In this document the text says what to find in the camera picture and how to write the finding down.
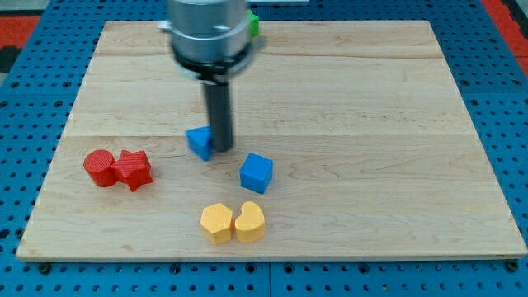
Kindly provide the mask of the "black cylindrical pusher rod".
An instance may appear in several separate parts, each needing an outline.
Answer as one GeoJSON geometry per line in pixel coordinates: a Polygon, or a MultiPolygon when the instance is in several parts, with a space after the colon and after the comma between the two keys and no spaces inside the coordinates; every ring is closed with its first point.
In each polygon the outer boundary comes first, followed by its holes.
{"type": "Polygon", "coordinates": [[[227,152],[233,147],[229,84],[204,82],[203,90],[214,150],[227,152]]]}

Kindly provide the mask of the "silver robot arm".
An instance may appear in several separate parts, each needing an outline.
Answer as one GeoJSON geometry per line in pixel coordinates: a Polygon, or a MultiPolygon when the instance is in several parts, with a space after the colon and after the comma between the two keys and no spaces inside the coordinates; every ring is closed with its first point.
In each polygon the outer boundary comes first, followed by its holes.
{"type": "Polygon", "coordinates": [[[167,21],[175,62],[202,83],[212,145],[234,144],[229,83],[252,62],[255,45],[245,0],[167,0],[167,21]]]}

